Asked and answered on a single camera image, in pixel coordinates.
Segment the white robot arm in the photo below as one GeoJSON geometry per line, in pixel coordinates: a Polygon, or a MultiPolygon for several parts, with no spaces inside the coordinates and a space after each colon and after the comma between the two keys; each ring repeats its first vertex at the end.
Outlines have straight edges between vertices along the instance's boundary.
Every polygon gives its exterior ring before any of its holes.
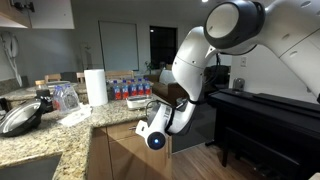
{"type": "Polygon", "coordinates": [[[189,124],[200,103],[204,70],[214,55],[243,56],[263,46],[279,58],[314,96],[320,95],[320,0],[224,0],[192,28],[172,65],[172,74],[186,91],[180,106],[159,101],[135,133],[146,146],[160,150],[166,137],[189,124]]]}

